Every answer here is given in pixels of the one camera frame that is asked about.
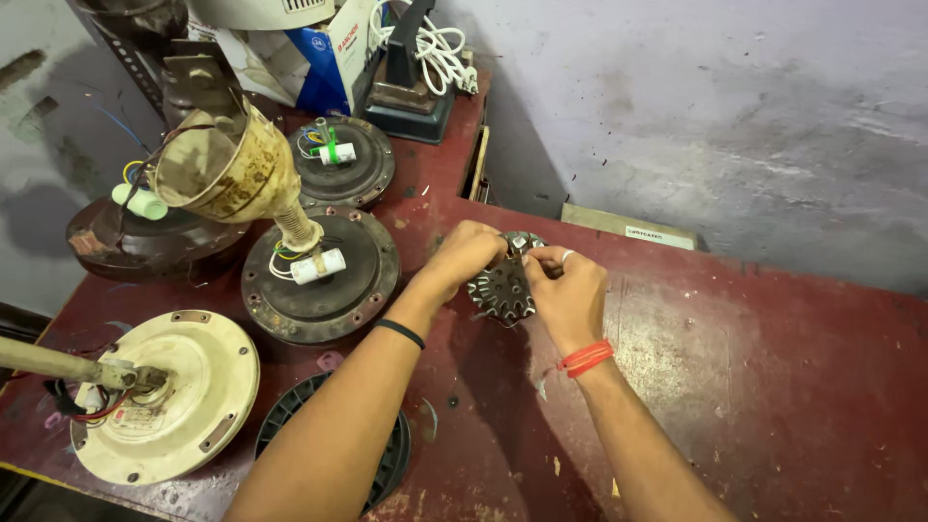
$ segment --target yellow wire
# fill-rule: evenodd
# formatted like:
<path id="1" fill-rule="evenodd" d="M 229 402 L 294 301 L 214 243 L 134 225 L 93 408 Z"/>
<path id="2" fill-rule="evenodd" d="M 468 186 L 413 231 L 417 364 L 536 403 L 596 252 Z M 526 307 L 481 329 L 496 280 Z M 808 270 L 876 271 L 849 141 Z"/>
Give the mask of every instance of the yellow wire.
<path id="1" fill-rule="evenodd" d="M 132 165 L 140 165 L 144 162 L 129 162 L 122 168 L 122 180 L 126 183 L 129 183 L 129 167 Z"/>
<path id="2" fill-rule="evenodd" d="M 283 243 L 284 243 L 284 241 L 278 241 L 277 244 L 274 245 L 274 248 L 275 248 L 275 249 L 280 248 L 280 245 L 282 245 Z M 300 256 L 303 255 L 303 254 L 296 254 L 294 257 L 286 257 L 285 255 L 282 255 L 280 252 L 278 252 L 277 255 L 279 255 L 281 259 L 286 259 L 286 260 L 288 260 L 288 261 L 292 261 L 292 260 L 296 259 L 297 257 L 300 257 Z"/>

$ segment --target table surface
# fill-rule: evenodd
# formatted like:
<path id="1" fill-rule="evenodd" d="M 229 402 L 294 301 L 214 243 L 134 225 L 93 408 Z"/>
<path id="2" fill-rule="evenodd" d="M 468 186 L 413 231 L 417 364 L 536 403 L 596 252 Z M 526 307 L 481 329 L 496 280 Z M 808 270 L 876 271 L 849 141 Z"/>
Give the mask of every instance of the table surface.
<path id="1" fill-rule="evenodd" d="M 928 304 L 457 197 L 488 81 L 480 96 L 457 100 L 441 147 L 393 140 L 396 175 L 373 214 L 393 234 L 403 281 L 465 218 L 573 248 L 610 270 L 605 328 L 616 363 L 739 519 L 928 519 Z M 199 288 L 88 275 L 39 343 L 84 350 L 177 309 L 235 320 L 257 345 L 261 384 L 216 458 L 153 486 L 98 480 L 74 455 L 41 379 L 28 378 L 0 396 L 2 465 L 154 515 L 219 520 L 251 467 L 264 416 L 321 372 L 323 353 L 250 321 L 240 267 Z M 530 318 L 507 330 L 471 320 L 477 311 L 461 291 L 439 313 L 403 402 L 409 467 L 367 520 L 627 519 L 575 384 L 553 373 L 544 394 L 536 388 L 557 359 L 544 327 Z"/>

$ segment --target wall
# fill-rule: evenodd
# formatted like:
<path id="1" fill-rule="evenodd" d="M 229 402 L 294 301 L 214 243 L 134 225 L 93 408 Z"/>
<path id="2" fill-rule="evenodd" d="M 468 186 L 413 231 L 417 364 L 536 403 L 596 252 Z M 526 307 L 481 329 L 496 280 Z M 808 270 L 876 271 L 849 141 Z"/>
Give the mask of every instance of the wall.
<path id="1" fill-rule="evenodd" d="M 494 71 L 508 207 L 928 294 L 928 3 L 444 0 Z"/>
<path id="2" fill-rule="evenodd" d="M 0 302 L 54 316 L 84 276 L 64 229 L 157 146 L 161 119 L 59 0 L 0 0 Z"/>

